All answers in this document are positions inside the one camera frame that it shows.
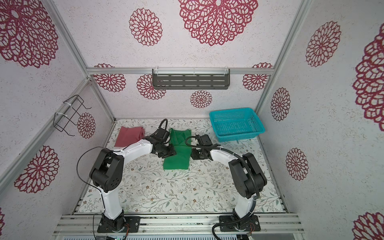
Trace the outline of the green tank top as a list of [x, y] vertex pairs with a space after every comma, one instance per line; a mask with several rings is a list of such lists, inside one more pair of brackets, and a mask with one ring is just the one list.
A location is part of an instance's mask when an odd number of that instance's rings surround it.
[[187, 170], [190, 165], [192, 148], [186, 144], [187, 138], [192, 136], [191, 130], [171, 129], [170, 143], [174, 146], [176, 154], [164, 159], [164, 170]]

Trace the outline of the pink tank top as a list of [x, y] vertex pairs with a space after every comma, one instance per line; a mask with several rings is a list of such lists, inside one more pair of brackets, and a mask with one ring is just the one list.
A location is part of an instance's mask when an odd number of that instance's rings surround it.
[[117, 136], [115, 147], [122, 148], [132, 145], [145, 136], [145, 129], [143, 127], [126, 128], [121, 127]]

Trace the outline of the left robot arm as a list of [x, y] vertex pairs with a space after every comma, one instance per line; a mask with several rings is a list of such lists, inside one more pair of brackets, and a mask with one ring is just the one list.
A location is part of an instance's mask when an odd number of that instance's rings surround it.
[[100, 151], [90, 171], [90, 178], [101, 193], [104, 207], [99, 233], [119, 233], [128, 227], [118, 190], [123, 179], [124, 166], [148, 154], [162, 159], [176, 155], [174, 146], [167, 142], [169, 136], [169, 131], [158, 128], [153, 134], [127, 147], [115, 150], [103, 148]]

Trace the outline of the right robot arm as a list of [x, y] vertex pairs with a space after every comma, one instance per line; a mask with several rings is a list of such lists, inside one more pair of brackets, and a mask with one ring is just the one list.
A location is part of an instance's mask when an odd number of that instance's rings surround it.
[[255, 156], [251, 153], [241, 156], [218, 144], [213, 145], [208, 135], [188, 137], [185, 143], [192, 148], [191, 157], [194, 160], [209, 159], [228, 167], [231, 172], [238, 200], [232, 220], [222, 224], [239, 226], [249, 221], [268, 182]]

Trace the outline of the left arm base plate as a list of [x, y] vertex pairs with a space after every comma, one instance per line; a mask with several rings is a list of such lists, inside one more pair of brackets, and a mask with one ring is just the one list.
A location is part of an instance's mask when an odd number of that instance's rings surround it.
[[102, 215], [97, 233], [137, 233], [139, 230], [141, 218], [133, 217], [117, 217], [110, 220]]

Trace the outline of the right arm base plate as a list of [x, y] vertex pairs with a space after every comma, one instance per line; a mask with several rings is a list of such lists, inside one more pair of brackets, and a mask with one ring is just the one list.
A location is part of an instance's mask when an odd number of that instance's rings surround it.
[[230, 222], [235, 221], [234, 216], [219, 216], [219, 223], [226, 224], [220, 226], [221, 232], [259, 232], [261, 230], [261, 225], [259, 219], [256, 215], [252, 214], [249, 218], [242, 220], [235, 224], [229, 224]]

